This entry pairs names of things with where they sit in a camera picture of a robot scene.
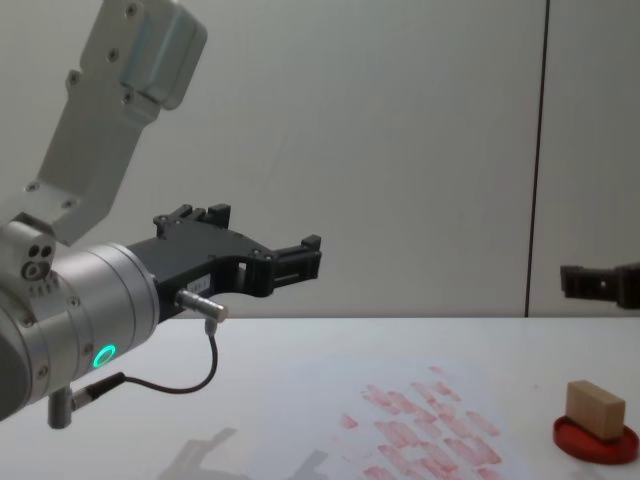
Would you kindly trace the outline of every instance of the wooden block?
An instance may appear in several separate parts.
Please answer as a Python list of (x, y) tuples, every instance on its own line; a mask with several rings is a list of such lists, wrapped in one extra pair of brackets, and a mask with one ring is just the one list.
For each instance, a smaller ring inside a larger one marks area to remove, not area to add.
[(625, 401), (586, 380), (567, 387), (566, 415), (602, 441), (616, 440), (624, 430)]

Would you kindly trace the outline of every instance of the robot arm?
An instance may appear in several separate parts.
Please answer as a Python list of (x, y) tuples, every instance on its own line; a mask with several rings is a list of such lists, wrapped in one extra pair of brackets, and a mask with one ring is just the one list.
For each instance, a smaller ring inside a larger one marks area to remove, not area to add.
[(0, 208), (72, 245), (103, 220), (142, 130), (182, 102), (207, 40), (169, 0), (104, 1), (40, 172)]
[[(49, 397), (49, 424), (123, 382), (191, 393), (213, 378), (214, 334), (236, 292), (266, 297), (315, 279), (320, 238), (272, 250), (228, 229), (230, 207), (183, 205), (156, 236), (57, 258), (109, 212), (144, 127), (182, 101), (206, 31), (172, 0), (104, 0), (67, 77), (69, 99), (37, 179), (0, 206), (0, 421)], [(210, 375), (167, 389), (120, 373), (73, 394), (71, 382), (146, 342), (184, 310), (206, 319)]]

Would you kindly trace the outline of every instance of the metal connector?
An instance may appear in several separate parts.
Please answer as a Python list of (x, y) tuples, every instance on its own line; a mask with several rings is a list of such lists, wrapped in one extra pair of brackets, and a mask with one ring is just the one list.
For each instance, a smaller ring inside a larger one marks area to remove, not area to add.
[(224, 305), (217, 304), (186, 289), (177, 293), (176, 305), (202, 315), (205, 319), (215, 320), (216, 323), (222, 323), (229, 317), (229, 309)]

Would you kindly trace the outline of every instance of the white table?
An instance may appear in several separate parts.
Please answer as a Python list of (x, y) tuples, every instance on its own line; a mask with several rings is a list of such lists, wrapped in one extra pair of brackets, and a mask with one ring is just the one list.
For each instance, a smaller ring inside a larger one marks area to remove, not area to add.
[[(218, 342), (219, 375), (199, 394), (174, 397), (123, 386), (78, 412), (61, 432), (47, 427), (46, 402), (6, 420), (0, 424), (0, 478), (240, 480), (220, 472), (242, 471), (259, 448), (270, 376), (283, 364), (373, 353), (391, 359), (407, 352), (480, 364), (534, 478), (640, 478), (640, 462), (587, 465), (551, 439), (566, 384), (577, 379), (625, 398), (627, 425), (640, 430), (638, 319), (229, 320)], [(189, 386), (204, 377), (209, 358), (202, 322), (174, 320), (82, 384), (123, 370)]]

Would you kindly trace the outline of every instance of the black cable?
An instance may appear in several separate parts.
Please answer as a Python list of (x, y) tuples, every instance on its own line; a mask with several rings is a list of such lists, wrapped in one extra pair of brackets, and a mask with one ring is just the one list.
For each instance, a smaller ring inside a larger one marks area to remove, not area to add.
[(211, 380), (213, 380), (213, 377), (215, 377), (216, 371), (218, 370), (218, 346), (216, 345), (216, 340), (213, 336), (209, 337), (209, 344), (211, 345), (211, 370), (209, 371), (209, 375), (207, 375), (207, 378), (205, 378), (195, 387), (169, 388), (163, 387), (161, 385), (156, 385), (155, 383), (147, 382), (146, 380), (140, 380), (139, 378), (127, 376), (125, 376), (124, 381), (133, 383), (135, 385), (140, 385), (142, 387), (150, 388), (151, 390), (155, 390), (157, 392), (168, 393), (171, 395), (185, 395), (188, 393), (198, 392), (211, 383)]
[(542, 145), (542, 121), (544, 110), (544, 89), (547, 78), (547, 48), (549, 45), (549, 17), (551, 0), (546, 0), (544, 12), (544, 35), (542, 40), (542, 66), (540, 73), (540, 96), (538, 98), (538, 126), (536, 130), (536, 159), (533, 171), (533, 198), (531, 200), (531, 222), (529, 225), (529, 255), (527, 258), (527, 284), (524, 297), (524, 316), (529, 316), (531, 302), (531, 274), (533, 271), (533, 241), (536, 228), (536, 207), (538, 201), (538, 174), (540, 171), (540, 147)]

